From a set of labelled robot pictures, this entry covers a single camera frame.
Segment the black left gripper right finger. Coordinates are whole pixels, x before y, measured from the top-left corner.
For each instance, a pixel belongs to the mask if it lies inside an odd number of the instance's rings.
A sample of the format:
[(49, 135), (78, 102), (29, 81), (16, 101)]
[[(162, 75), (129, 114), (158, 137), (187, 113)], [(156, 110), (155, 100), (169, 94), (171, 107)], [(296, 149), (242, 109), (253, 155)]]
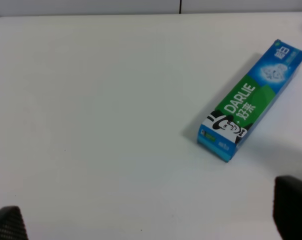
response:
[(273, 220), (283, 240), (302, 240), (302, 180), (275, 178)]

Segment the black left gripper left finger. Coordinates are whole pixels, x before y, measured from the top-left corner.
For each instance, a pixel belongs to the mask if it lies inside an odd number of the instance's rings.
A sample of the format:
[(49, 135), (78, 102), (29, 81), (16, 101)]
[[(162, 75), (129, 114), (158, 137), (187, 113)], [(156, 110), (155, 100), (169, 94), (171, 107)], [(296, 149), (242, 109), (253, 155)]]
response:
[(0, 209), (0, 240), (28, 240), (21, 210), (18, 206)]

